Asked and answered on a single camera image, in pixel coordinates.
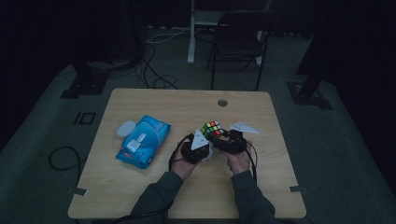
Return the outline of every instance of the table leg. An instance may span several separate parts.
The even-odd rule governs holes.
[[[265,2],[265,6],[264,6],[264,10],[268,11],[269,8],[270,8],[270,5],[271,5],[271,0],[266,1]],[[257,38],[260,39],[261,36],[262,36],[262,31],[259,31],[257,33]],[[262,65],[262,56],[256,58],[256,64],[257,64],[258,67],[260,67],[260,65]]]
[[[195,56],[195,1],[191,0],[190,45],[187,63],[193,64]]]

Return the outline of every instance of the rubik's cube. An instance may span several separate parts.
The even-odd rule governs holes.
[[[208,137],[210,134],[213,136],[218,136],[224,133],[224,130],[221,128],[218,121],[211,121],[204,125],[201,129],[201,133],[204,137]]]

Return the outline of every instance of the chair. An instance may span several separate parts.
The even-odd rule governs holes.
[[[229,11],[219,19],[206,68],[212,62],[211,90],[214,89],[216,62],[247,62],[262,56],[256,87],[262,78],[268,38],[276,31],[279,15],[274,11]]]

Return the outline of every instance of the desk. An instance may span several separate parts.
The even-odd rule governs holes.
[[[218,105],[225,99],[227,106]],[[147,170],[116,159],[123,138],[116,130],[126,120],[150,115],[172,125]],[[128,215],[146,186],[167,171],[177,142],[206,122],[218,120],[224,129],[242,121],[261,133],[244,133],[257,149],[258,186],[276,208],[276,217],[304,217],[305,207],[270,95],[256,91],[182,91],[115,89],[92,144],[74,195],[72,218],[115,218]],[[182,186],[169,209],[170,218],[238,218],[226,158],[215,152]]]
[[[265,1],[263,9],[268,10],[271,4],[271,0]],[[195,0],[191,0],[191,17],[190,17],[190,44],[189,54],[187,56],[187,63],[193,64],[195,61],[195,25],[212,25],[216,26],[220,19],[223,11],[206,11],[206,10],[195,10]],[[260,66],[262,58],[256,59],[256,63]]]

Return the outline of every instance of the table hole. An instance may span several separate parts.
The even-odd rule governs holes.
[[[219,99],[218,100],[218,105],[224,107],[224,106],[228,105],[228,102],[226,100],[224,100],[224,99]]]

